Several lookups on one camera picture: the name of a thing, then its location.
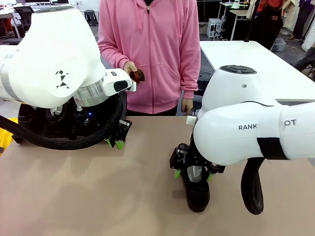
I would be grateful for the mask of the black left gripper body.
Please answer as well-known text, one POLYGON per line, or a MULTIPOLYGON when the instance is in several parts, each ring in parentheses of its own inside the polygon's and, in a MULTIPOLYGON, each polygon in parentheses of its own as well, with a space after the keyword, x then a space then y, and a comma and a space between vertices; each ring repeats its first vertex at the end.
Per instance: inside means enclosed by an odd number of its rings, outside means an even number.
POLYGON ((125 142, 132 122, 126 119, 127 98, 110 97, 104 102, 85 108, 88 120, 96 130, 106 127, 104 140, 125 142))

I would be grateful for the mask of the person left hand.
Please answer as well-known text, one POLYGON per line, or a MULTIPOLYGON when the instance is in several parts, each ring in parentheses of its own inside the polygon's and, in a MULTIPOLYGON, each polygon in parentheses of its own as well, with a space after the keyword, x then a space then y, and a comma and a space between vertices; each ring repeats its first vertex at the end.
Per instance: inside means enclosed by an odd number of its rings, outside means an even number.
POLYGON ((193 109, 193 99, 187 99, 183 97, 181 101, 181 112, 185 113, 186 116, 190 116, 192 109, 193 109))

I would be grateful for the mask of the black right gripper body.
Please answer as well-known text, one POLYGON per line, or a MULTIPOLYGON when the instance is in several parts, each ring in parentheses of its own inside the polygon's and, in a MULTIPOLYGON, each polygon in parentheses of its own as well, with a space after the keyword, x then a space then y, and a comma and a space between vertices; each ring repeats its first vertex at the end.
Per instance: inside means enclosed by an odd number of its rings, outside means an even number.
POLYGON ((188 150, 188 163, 193 166, 206 167, 209 164, 209 161, 206 160, 198 151, 194 138, 190 138, 189 150, 188 150))

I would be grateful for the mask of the person right hand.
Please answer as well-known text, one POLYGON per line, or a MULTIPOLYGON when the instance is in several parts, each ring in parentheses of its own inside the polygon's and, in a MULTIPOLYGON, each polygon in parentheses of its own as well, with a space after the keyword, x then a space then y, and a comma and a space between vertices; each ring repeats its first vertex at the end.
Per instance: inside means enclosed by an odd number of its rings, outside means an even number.
POLYGON ((131 72, 137 72, 137 67, 135 66, 134 62, 132 62, 132 61, 127 61, 127 62, 124 64, 123 70, 124 70, 128 75, 130 75, 131 72))

